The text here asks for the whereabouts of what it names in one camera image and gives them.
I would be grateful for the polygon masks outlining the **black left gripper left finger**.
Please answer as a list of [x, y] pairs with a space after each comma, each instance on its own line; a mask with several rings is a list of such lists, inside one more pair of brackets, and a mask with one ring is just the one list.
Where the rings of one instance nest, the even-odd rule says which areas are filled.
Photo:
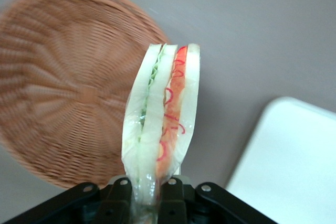
[[126, 177], [103, 189], [85, 182], [6, 223], [128, 223], [131, 198], [132, 186]]

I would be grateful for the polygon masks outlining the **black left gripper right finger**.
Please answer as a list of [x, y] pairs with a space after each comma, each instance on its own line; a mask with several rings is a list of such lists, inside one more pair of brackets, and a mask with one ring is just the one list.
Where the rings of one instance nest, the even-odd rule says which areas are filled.
[[275, 223], [221, 186], [195, 188], [178, 177], [161, 186], [160, 223]]

